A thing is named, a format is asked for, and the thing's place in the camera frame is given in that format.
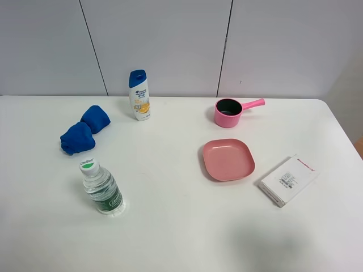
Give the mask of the blue cloth bundle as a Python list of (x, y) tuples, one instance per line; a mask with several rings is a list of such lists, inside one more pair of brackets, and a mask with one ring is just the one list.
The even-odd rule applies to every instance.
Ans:
[(110, 123), (110, 118), (100, 106), (93, 105), (89, 107), (80, 121), (60, 136), (63, 152), (74, 155), (93, 149), (96, 146), (93, 135), (103, 130)]

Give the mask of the pink square plate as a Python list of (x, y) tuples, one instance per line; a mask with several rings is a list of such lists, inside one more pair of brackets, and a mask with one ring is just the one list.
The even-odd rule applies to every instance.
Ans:
[(206, 171), (217, 181), (243, 179), (255, 170), (255, 161), (248, 146), (238, 139), (217, 139), (202, 150)]

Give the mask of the white shampoo bottle blue cap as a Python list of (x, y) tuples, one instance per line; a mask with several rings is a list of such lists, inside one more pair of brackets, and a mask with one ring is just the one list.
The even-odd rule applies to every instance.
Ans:
[(129, 100), (138, 121), (150, 118), (149, 88), (146, 71), (139, 69), (130, 72)]

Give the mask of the clear water bottle green label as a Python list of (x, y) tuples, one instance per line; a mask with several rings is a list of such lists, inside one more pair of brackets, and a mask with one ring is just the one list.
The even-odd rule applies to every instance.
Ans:
[(124, 209), (124, 198), (110, 171), (96, 158), (85, 158), (79, 164), (83, 187), (97, 210), (104, 215), (116, 215)]

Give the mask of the white flat cardboard box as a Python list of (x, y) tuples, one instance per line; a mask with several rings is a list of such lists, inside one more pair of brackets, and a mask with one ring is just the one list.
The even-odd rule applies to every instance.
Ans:
[(319, 172), (298, 154), (286, 159), (258, 182), (258, 187), (279, 207), (304, 190)]

